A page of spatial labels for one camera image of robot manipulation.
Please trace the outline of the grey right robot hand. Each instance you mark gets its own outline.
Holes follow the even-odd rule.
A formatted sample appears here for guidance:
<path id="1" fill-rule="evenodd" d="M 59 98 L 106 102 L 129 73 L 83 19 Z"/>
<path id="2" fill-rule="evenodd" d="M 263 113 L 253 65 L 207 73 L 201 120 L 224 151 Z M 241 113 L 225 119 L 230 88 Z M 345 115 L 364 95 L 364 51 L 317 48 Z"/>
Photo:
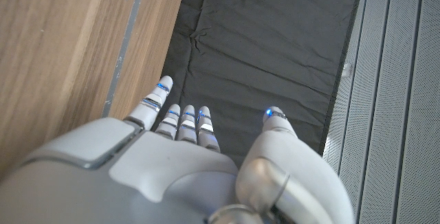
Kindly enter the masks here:
<path id="1" fill-rule="evenodd" d="M 270 107 L 238 166 L 208 107 L 163 107 L 173 80 L 123 120 L 100 118 L 32 151 L 1 182 L 2 223 L 353 223 L 332 167 Z"/>

